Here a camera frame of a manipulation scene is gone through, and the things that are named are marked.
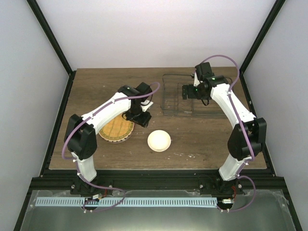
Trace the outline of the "cream ceramic bowl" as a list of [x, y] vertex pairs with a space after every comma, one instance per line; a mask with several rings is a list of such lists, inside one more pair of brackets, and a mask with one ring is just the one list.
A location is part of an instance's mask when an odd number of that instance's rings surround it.
[[147, 144], [155, 152], [164, 152], [171, 145], [171, 137], [164, 130], [155, 130], [149, 134]]

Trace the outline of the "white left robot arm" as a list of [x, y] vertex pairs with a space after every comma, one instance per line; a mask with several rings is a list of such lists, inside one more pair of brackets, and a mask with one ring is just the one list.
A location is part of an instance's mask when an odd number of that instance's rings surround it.
[[73, 114], [69, 118], [62, 158], [67, 160], [65, 152], [71, 153], [70, 160], [76, 164], [77, 176], [83, 181], [81, 188], [87, 194], [94, 194], [98, 190], [98, 182], [95, 180], [97, 171], [93, 159], [98, 147], [97, 134], [118, 115], [123, 115], [127, 121], [141, 127], [147, 127], [151, 119], [148, 109], [153, 104], [152, 96], [160, 88], [160, 83], [154, 82], [154, 85], [155, 89], [152, 89], [152, 84], [144, 82], [136, 88], [124, 85], [98, 108], [82, 116]]

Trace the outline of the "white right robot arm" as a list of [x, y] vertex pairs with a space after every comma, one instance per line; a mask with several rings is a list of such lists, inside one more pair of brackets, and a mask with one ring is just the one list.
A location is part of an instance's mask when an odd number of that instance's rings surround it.
[[182, 86], [182, 98], [200, 100], [205, 106], [210, 100], [215, 101], [232, 127], [227, 142], [229, 154], [214, 181], [215, 191], [224, 194], [239, 177], [242, 169], [263, 152], [267, 123], [241, 103], [234, 94], [231, 83], [223, 75], [215, 75], [210, 63], [195, 66], [193, 79], [192, 84]]

